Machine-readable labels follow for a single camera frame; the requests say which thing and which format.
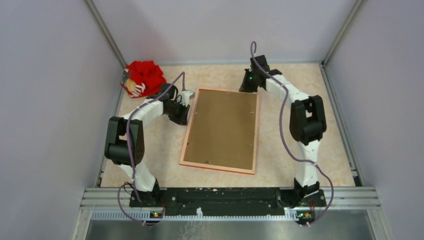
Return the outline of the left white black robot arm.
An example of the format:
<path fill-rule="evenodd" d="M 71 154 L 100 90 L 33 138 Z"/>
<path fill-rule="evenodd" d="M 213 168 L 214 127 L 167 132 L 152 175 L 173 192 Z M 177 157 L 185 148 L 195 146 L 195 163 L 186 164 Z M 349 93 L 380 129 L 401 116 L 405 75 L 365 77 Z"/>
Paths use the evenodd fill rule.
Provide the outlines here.
<path fill-rule="evenodd" d="M 179 91 L 175 85 L 164 83 L 157 94 L 148 96 L 132 112 L 108 120 L 104 155 L 130 177 L 134 203 L 154 207 L 161 198 L 158 180 L 143 161 L 145 127 L 162 115 L 177 125 L 186 126 L 194 97 L 192 90 Z"/>

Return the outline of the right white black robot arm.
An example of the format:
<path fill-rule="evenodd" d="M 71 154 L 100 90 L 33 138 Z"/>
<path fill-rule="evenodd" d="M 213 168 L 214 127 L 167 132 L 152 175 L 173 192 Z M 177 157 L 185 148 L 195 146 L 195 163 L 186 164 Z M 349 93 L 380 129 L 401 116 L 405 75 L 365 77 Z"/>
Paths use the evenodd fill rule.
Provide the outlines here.
<path fill-rule="evenodd" d="M 240 92 L 254 93 L 262 88 L 290 105 L 289 132 L 298 143 L 300 157 L 289 153 L 298 164 L 292 190 L 280 196 L 283 206 L 307 206 L 320 190 L 317 161 L 318 149 L 327 130 L 323 99 L 309 95 L 290 83 L 277 69 L 270 69 L 264 55 L 250 58 L 250 68 L 245 69 Z"/>

